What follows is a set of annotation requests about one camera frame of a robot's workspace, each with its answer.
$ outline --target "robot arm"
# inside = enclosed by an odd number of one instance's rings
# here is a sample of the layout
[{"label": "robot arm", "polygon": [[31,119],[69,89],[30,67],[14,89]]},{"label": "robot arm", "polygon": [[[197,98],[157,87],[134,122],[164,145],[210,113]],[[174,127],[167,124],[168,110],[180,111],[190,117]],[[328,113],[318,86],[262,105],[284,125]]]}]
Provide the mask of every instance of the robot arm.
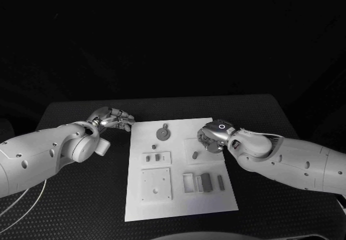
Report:
[{"label": "robot arm", "polygon": [[346,195],[346,154],[308,141],[250,132],[223,120],[197,132],[206,150],[226,146],[239,166],[302,190]]},{"label": "robot arm", "polygon": [[86,121],[76,121],[20,135],[0,144],[0,198],[41,183],[73,162],[95,152],[103,156],[111,146],[99,137],[105,128],[129,131],[135,123],[125,112],[102,107]]}]

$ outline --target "table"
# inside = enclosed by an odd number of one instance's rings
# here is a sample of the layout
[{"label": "table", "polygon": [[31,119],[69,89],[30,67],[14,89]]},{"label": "table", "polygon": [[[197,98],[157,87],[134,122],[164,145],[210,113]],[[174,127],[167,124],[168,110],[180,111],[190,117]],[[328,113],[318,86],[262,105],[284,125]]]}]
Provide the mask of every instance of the table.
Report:
[{"label": "table", "polygon": [[[207,118],[230,121],[236,128],[297,139],[297,133],[269,94],[53,102],[36,130],[85,121],[99,107],[131,113],[135,121]],[[245,171],[224,150],[226,169],[239,211],[124,222],[129,133],[108,129],[105,156],[95,153],[47,179],[37,205],[1,239],[148,240],[194,232],[232,232],[262,239],[321,235],[344,239],[346,215],[331,193],[295,189]],[[0,218],[1,228],[24,214],[39,196],[34,186]],[[0,211],[20,193],[0,199]]]}]

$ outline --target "robotic hand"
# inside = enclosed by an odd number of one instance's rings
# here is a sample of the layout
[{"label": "robotic hand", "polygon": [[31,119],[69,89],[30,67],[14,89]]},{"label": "robotic hand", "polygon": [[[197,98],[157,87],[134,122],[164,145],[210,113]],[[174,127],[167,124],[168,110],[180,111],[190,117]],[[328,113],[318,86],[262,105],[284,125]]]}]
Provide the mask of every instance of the robotic hand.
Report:
[{"label": "robotic hand", "polygon": [[76,121],[20,135],[0,144],[0,198],[41,183],[73,162],[95,152],[103,156],[111,146],[99,137],[106,128],[131,131],[134,117],[101,107],[86,121]]},{"label": "robotic hand", "polygon": [[302,190],[346,195],[346,154],[308,141],[258,133],[224,120],[209,122],[197,140],[210,153],[226,146],[239,166]]}]

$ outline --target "white paper sheet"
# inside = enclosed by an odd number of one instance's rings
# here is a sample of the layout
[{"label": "white paper sheet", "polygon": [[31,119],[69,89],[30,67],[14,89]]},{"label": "white paper sheet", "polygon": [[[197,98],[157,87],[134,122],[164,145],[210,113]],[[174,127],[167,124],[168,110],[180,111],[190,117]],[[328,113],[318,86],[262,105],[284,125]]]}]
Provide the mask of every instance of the white paper sheet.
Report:
[{"label": "white paper sheet", "polygon": [[[193,140],[197,137],[197,131],[206,123],[212,122],[212,118],[180,119],[165,121],[137,122],[131,127],[131,145],[129,145],[129,162],[128,162],[128,178],[126,178],[126,196],[125,196],[125,216],[124,221],[138,221],[147,219],[158,219],[186,215],[217,213],[236,211],[236,199],[230,185],[227,169],[224,165],[223,154],[209,154],[201,144],[197,145]],[[170,137],[165,141],[157,139],[157,130],[167,124]],[[190,164],[190,149],[186,150],[186,140],[193,151],[200,151],[197,161]],[[142,161],[142,154],[170,152],[170,164],[150,165]],[[150,198],[152,201],[142,201],[142,195],[150,196],[152,192],[160,194],[162,187],[152,186],[152,190],[147,192],[147,182],[141,174],[142,170],[167,169],[170,172],[170,194],[171,198],[161,201],[161,198]],[[199,192],[196,177],[203,173],[209,173],[212,182],[212,192]],[[183,174],[191,174],[194,192],[184,193]],[[217,175],[222,175],[224,190],[220,191]]]}]

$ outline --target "white cable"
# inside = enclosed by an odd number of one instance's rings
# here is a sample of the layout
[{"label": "white cable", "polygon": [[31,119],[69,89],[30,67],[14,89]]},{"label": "white cable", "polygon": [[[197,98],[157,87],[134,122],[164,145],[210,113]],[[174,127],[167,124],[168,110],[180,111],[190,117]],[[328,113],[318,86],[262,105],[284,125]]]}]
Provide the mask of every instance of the white cable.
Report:
[{"label": "white cable", "polygon": [[252,133],[252,134],[271,135],[271,136],[276,136],[276,137],[284,138],[282,136],[279,136],[279,135],[276,135],[276,134],[271,134],[271,133],[259,133],[259,132],[248,131],[248,130],[245,130],[243,128],[240,128],[240,130],[242,130],[243,132],[248,132],[248,133]]},{"label": "white cable", "polygon": [[36,199],[34,204],[30,206],[30,209],[27,210],[27,212],[24,213],[24,215],[20,217],[20,219],[18,219],[2,231],[0,231],[0,234],[1,234],[8,228],[11,228],[11,226],[23,219],[23,217],[27,215],[27,213],[28,213],[30,210],[33,209],[33,207],[34,207],[34,205],[36,205],[36,203],[37,203],[37,201],[39,201],[39,199],[40,199],[40,197],[41,197],[41,193],[43,193],[43,190],[44,190],[44,187],[46,187],[46,182],[47,182],[47,180],[44,180],[44,184],[43,184],[43,188],[41,188],[40,194],[39,194],[39,196],[37,196],[37,199]]},{"label": "white cable", "polygon": [[0,213],[0,217],[5,214],[5,212],[11,209],[11,207],[14,206],[14,204],[18,202],[18,200],[21,199],[21,197],[26,195],[28,189],[26,189],[26,191],[23,192],[23,194],[20,195],[20,197],[17,198],[17,200],[14,201],[14,203],[7,207],[7,209]]}]

